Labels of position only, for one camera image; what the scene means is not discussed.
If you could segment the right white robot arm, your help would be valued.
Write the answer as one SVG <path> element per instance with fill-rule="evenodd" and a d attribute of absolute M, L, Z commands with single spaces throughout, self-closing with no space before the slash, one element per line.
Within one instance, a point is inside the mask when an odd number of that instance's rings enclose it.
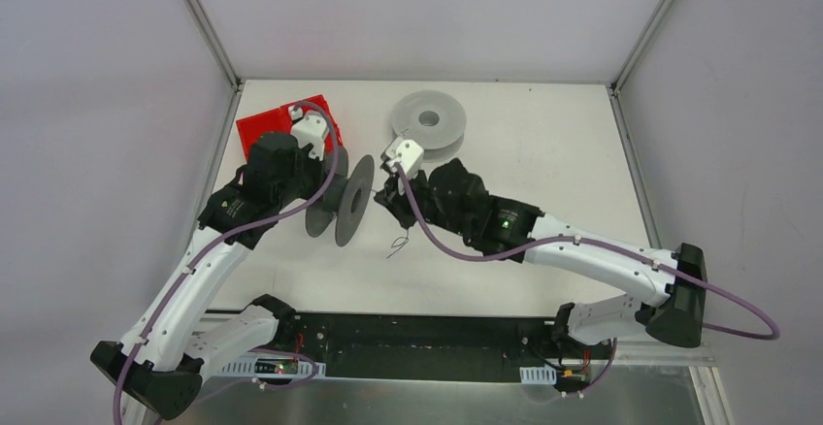
<path fill-rule="evenodd" d="M 556 315 L 552 347 L 566 357 L 609 338 L 646 332 L 669 345 L 701 344 L 707 279 L 703 250 L 642 248 L 586 232 L 540 208 L 491 194 L 480 176 L 454 159 L 430 175 L 385 159 L 389 175 L 375 197 L 405 228 L 419 224 L 461 238 L 471 253 L 442 242 L 443 252 L 471 262 L 512 260 L 566 270 L 622 290 L 597 303 L 568 303 Z"/>

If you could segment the white perforated spool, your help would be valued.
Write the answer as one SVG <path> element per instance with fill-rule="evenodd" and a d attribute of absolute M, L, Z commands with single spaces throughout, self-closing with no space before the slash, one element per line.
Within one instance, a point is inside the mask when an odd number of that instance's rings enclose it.
<path fill-rule="evenodd" d="M 437 90 L 420 90 L 398 101 L 389 115 L 396 137 L 423 148 L 425 162 L 446 161 L 462 146 L 467 115 L 461 103 Z"/>

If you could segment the dark grey spool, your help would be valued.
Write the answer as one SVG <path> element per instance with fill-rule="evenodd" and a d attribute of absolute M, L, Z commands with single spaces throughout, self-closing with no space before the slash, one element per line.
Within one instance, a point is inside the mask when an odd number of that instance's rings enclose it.
<path fill-rule="evenodd" d="M 348 171 L 348 153 L 340 147 L 338 165 L 331 166 L 331 154 L 323 162 L 325 176 L 332 182 L 323 195 L 306 209 L 305 229 L 312 238 L 321 236 L 334 224 L 335 243 L 346 246 L 355 236 L 368 207 L 375 176 L 375 159 L 364 155 Z"/>

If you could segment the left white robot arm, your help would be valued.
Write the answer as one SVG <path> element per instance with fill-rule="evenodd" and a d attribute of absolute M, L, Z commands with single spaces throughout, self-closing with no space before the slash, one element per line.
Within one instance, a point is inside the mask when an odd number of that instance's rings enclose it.
<path fill-rule="evenodd" d="M 226 365 L 267 345 L 289 349 L 292 307 L 270 295 L 217 327 L 195 334 L 223 284 L 277 223 L 330 192 L 347 152 L 338 135 L 268 132 L 245 163 L 215 190 L 197 217 L 182 255 L 155 299 L 117 341 L 101 341 L 92 364 L 114 385 L 112 421 L 139 424 L 146 414 L 174 420 Z"/>

